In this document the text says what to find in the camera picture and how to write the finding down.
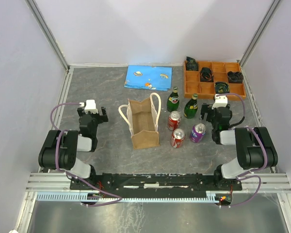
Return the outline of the purple soda can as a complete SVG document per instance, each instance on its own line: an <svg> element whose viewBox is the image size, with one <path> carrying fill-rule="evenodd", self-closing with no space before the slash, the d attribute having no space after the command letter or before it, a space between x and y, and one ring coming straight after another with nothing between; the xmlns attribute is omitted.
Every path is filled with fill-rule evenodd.
<svg viewBox="0 0 291 233"><path fill-rule="evenodd" d="M199 143L206 133L206 126L202 123L195 124L190 133L190 140Z"/></svg>

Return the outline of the red cola can front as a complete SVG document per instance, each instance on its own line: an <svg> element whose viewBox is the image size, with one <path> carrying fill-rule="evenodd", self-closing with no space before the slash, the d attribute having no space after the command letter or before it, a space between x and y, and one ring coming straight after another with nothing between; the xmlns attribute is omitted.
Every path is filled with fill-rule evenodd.
<svg viewBox="0 0 291 233"><path fill-rule="evenodd" d="M185 139L185 132L182 129L175 129L171 135L171 146L173 148L180 148Z"/></svg>

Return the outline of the burlap canvas tote bag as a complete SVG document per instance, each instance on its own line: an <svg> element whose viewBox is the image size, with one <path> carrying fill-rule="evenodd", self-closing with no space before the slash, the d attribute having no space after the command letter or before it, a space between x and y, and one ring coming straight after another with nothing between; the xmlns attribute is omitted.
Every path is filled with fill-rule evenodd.
<svg viewBox="0 0 291 233"><path fill-rule="evenodd" d="M162 101L157 93L151 93L143 101L128 100L128 104L118 107L119 114L129 127L135 150L160 145L158 125L161 109Z"/></svg>

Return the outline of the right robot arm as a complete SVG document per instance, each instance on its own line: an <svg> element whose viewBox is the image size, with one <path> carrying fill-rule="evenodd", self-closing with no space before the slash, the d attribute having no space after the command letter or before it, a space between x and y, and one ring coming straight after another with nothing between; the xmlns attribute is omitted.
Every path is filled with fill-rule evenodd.
<svg viewBox="0 0 291 233"><path fill-rule="evenodd" d="M225 107L202 104L201 118L204 117L212 125L212 140L217 145L235 145L236 158L219 165L213 175L203 175L201 185L213 191L227 191L231 187L242 190L238 178L277 165L278 155L266 127L234 128L230 124L229 104Z"/></svg>

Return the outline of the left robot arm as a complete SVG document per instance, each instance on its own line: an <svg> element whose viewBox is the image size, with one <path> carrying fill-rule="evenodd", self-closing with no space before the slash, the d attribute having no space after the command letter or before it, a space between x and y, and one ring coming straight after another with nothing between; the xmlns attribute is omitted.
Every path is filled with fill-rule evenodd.
<svg viewBox="0 0 291 233"><path fill-rule="evenodd" d="M77 109L79 114L79 130L62 132L50 130L38 156L40 167L68 172L68 178L75 181L81 178L86 189L97 185L96 171L92 165L77 158L78 152L94 152L97 148L97 129L99 124L108 122L106 108L101 112Z"/></svg>

